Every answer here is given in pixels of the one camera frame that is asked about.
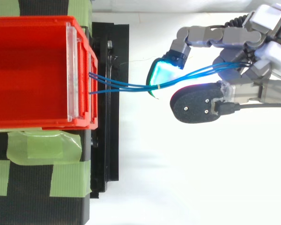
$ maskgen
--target black frame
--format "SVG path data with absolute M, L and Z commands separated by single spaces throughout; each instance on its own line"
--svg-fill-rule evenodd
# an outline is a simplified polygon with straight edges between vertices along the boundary
M 107 46 L 112 42 L 112 49 Z M 93 23 L 93 49 L 98 57 L 98 74 L 128 82 L 129 25 Z M 105 90 L 99 84 L 99 90 Z M 91 198 L 107 190 L 107 182 L 118 181 L 119 93 L 98 95 L 98 129 L 93 131 L 91 150 Z

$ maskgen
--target blue cable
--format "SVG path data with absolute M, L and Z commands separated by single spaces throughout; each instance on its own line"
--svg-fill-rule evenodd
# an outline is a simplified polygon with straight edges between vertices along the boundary
M 214 68 L 214 69 L 211 69 L 209 71 L 200 72 L 200 71 L 204 71 L 208 68 L 213 68 L 213 67 L 221 66 L 221 65 L 229 65 L 229 66 L 228 67 L 221 67 L 221 68 Z M 219 73 L 220 71 L 223 71 L 223 70 L 226 70 L 226 69 L 240 68 L 240 67 L 243 68 L 243 67 L 248 67 L 248 66 L 250 66 L 249 63 L 242 63 L 242 62 L 219 63 L 219 64 L 215 64 L 215 65 L 212 65 L 212 66 L 209 66 L 209 67 L 205 67 L 205 68 L 193 71 L 193 72 L 188 73 L 187 75 L 185 75 L 183 77 L 180 77 L 178 79 L 175 79 L 173 81 L 160 84 L 160 88 L 167 88 L 167 87 L 170 87 L 170 86 L 172 86 L 172 85 L 174 85 L 174 84 L 176 84 L 180 81 L 183 81 L 183 80 L 195 79 L 195 78 L 200 78 L 200 77 L 212 75 L 212 74 Z M 109 78 L 105 78 L 103 76 L 96 75 L 96 74 L 93 74 L 93 73 L 90 73 L 89 76 L 92 79 L 95 79 L 95 80 L 97 80 L 101 83 L 104 83 L 104 84 L 109 85 L 111 87 L 117 88 L 117 89 L 112 89 L 112 90 L 101 90 L 101 91 L 96 91 L 96 92 L 90 92 L 90 94 L 100 94 L 100 93 L 109 93 L 109 92 L 144 92 L 144 91 L 152 91 L 152 90 L 158 89 L 158 85 L 152 85 L 152 86 L 150 86 L 150 85 L 136 85 L 136 84 L 129 84 L 129 83 L 125 83 L 125 82 L 118 82 L 118 81 L 115 81 L 115 80 L 112 80 L 112 79 L 109 79 Z M 125 86 L 118 86 L 118 85 L 100 80 L 97 77 L 99 77 L 101 79 L 104 79 L 104 80 L 107 80 L 107 81 L 110 81 L 110 82 L 113 82 L 113 83 L 125 85 Z
M 200 77 L 204 77 L 204 76 L 208 76 L 208 75 L 212 75 L 212 74 L 215 74 L 215 73 L 218 73 L 219 71 L 222 71 L 222 70 L 225 70 L 225 69 L 231 69 L 231 68 L 239 68 L 239 67 L 224 67 L 224 68 L 218 68 L 216 70 L 213 70 L 213 71 L 208 71 L 208 72 L 204 72 L 204 73 L 200 73 L 200 74 L 196 74 L 196 75 L 193 75 L 191 77 L 187 77 L 187 79 L 194 79 L 194 78 L 200 78 Z M 161 88 L 167 88 L 167 87 L 170 87 L 174 84 L 176 84 L 177 82 L 179 81 L 175 81 L 174 83 L 170 83 L 168 82 L 167 85 L 164 85 L 162 84 L 163 86 Z M 102 90 L 102 91 L 97 91 L 97 92 L 91 92 L 90 94 L 100 94 L 100 93 L 109 93 L 109 92 L 144 92 L 144 91 L 152 91 L 152 90 L 157 90 L 158 88 L 155 88 L 154 86 L 149 86 L 150 88 L 136 88 L 136 89 L 124 89 L 124 90 L 119 90 L 119 89 L 115 89 L 115 90 Z
M 189 73 L 185 76 L 189 76 L 191 74 L 195 74 L 195 73 L 198 73 L 200 71 L 203 71 L 203 70 L 206 70 L 206 69 L 209 69 L 209 68 L 214 68 L 214 67 L 217 67 L 217 66 L 234 65 L 234 64 L 236 64 L 236 65 L 246 65 L 246 66 L 249 65 L 248 63 L 244 63 L 244 62 L 223 62 L 223 63 L 218 63 L 218 64 L 214 64 L 214 65 L 211 65 L 211 66 L 208 66 L 208 67 L 205 67 L 205 68 L 198 69 L 198 70 L 193 71 L 193 72 L 191 72 L 191 73 Z M 106 78 L 104 76 L 100 76 L 100 75 L 97 75 L 97 74 L 93 74 L 93 73 L 89 73 L 89 74 L 92 75 L 92 76 L 99 77 L 100 79 L 104 79 L 106 81 L 117 83 L 117 84 L 124 85 L 124 86 L 141 87 L 141 88 L 144 88 L 144 87 L 146 88 L 146 87 L 150 86 L 150 85 L 129 84 L 129 83 L 125 83 L 125 82 L 115 81 L 115 80 L 112 80 L 112 79 L 109 79 L 109 78 Z
M 101 82 L 101 83 L 103 83 L 103 84 L 106 84 L 106 85 L 109 85 L 109 86 L 111 86 L 111 87 L 114 87 L 114 88 L 118 88 L 118 89 L 125 89 L 125 90 L 144 90 L 143 88 L 129 88 L 129 87 L 126 87 L 126 86 L 118 86 L 118 85 L 115 85 L 115 84 L 112 84 L 112 83 L 109 83 L 109 82 L 105 82 L 105 81 L 103 81 L 103 80 L 100 80 L 100 79 L 98 79 L 98 78 L 96 78 L 95 76 L 93 76 L 93 75 L 89 75 L 92 79 L 94 79 L 94 80 L 96 80 L 96 81 L 99 81 L 99 82 Z M 196 77 L 196 75 L 192 75 L 192 76 L 190 76 L 190 77 L 187 77 L 187 79 L 190 79 L 190 78 L 197 78 Z M 161 88 L 166 88 L 166 87 L 169 87 L 169 86 L 172 86 L 172 85 L 174 85 L 174 84 L 176 84 L 177 82 L 179 82 L 179 81 L 176 81 L 175 83 L 173 83 L 173 84 L 169 84 L 170 82 L 167 82 L 167 83 L 164 83 L 164 84 L 161 84 Z M 156 90 L 156 89 L 158 89 L 158 86 L 157 85 L 152 85 L 152 86 L 149 86 L 149 85 L 143 85 L 144 87 L 147 87 L 147 88 L 150 88 L 150 90 Z

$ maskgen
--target bolt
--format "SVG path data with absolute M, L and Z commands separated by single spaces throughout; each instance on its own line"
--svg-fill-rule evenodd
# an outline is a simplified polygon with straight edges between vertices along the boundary
M 112 49 L 112 41 L 108 41 L 107 42 L 107 48 L 108 49 Z

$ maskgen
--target black coiled cable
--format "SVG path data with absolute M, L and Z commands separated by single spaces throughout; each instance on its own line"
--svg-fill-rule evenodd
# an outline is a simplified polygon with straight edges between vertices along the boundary
M 248 15 L 243 15 L 234 20 L 230 20 L 229 22 L 225 23 L 225 27 L 243 27 L 243 23 L 246 20 Z

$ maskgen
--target robotic hand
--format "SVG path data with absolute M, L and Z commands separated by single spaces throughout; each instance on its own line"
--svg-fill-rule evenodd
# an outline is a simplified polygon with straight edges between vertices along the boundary
M 162 60 L 183 69 L 190 46 L 212 45 L 224 48 L 214 64 L 249 62 L 251 66 L 244 73 L 241 68 L 221 71 L 217 83 L 177 91 L 170 106 L 179 121 L 211 122 L 244 108 L 281 107 L 281 4 L 261 5 L 225 26 L 182 28 Z M 270 80 L 271 75 L 279 80 Z M 263 104 L 244 105 L 250 100 Z

